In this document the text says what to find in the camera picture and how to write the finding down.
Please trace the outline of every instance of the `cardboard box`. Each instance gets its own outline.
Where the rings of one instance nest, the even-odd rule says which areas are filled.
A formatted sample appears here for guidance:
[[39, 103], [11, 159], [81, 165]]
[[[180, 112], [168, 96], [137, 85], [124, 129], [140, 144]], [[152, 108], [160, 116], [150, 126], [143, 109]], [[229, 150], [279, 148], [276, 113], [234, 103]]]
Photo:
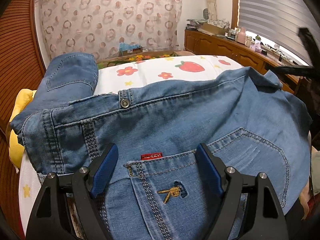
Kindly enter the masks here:
[[142, 47], [136, 48], [136, 49], [130, 49], [125, 51], [119, 51], [119, 57], [128, 56], [132, 54], [138, 54], [142, 53]]
[[225, 33], [228, 32], [228, 28], [226, 29], [222, 29], [220, 27], [208, 24], [208, 23], [204, 23], [203, 26], [201, 27], [203, 30], [210, 32], [212, 34], [215, 35], [224, 35]]

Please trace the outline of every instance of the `white strawberry print cloth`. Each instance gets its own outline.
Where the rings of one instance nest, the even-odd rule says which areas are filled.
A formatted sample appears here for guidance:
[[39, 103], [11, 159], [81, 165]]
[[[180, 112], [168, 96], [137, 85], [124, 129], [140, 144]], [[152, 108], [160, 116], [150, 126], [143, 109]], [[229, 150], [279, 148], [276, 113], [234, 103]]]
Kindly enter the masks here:
[[223, 71], [242, 66], [225, 56], [181, 56], [155, 58], [99, 70], [95, 95], [144, 87], [163, 80], [206, 81], [216, 79]]
[[[99, 70], [94, 94], [117, 94], [119, 90], [139, 88], [163, 80], [179, 79], [205, 81], [216, 79], [223, 71], [242, 66], [222, 56], [181, 56], [149, 59]], [[40, 182], [30, 160], [24, 153], [19, 180], [20, 217], [24, 233], [33, 204], [40, 190]]]

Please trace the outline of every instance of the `orange flower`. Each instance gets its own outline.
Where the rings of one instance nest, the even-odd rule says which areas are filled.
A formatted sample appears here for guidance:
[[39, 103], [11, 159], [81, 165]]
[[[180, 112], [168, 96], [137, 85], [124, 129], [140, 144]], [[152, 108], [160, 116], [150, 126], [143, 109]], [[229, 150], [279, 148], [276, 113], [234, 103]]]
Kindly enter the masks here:
[[125, 69], [119, 69], [117, 70], [118, 76], [123, 76], [123, 75], [127, 75], [130, 76], [132, 75], [134, 72], [138, 71], [138, 69], [136, 68], [132, 68], [130, 67], [126, 67]]
[[162, 72], [161, 75], [158, 75], [158, 77], [162, 77], [163, 79], [172, 78], [172, 73]]

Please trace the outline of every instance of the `striped roller blind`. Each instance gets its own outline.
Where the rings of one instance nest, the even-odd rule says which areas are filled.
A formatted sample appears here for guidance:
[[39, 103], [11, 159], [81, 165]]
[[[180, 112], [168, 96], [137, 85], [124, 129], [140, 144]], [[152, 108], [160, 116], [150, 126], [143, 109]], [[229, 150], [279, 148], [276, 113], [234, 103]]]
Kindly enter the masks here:
[[311, 64], [297, 36], [307, 27], [320, 46], [320, 28], [303, 0], [240, 0], [239, 26], [274, 41]]

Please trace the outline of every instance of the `back pocket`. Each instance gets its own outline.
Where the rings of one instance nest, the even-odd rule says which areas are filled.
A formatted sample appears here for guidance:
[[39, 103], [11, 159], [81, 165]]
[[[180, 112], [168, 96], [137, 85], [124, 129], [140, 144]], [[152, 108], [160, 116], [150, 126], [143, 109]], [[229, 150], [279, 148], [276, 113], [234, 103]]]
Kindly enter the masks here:
[[[282, 150], [243, 128], [208, 144], [226, 166], [256, 176], [268, 174], [285, 206], [289, 165]], [[152, 239], [201, 239], [221, 204], [201, 181], [195, 151], [127, 163], [141, 214]], [[235, 223], [233, 233], [239, 230]]]
[[98, 67], [93, 56], [72, 54], [65, 57], [46, 81], [48, 91], [78, 82], [91, 86], [94, 91], [98, 82]]

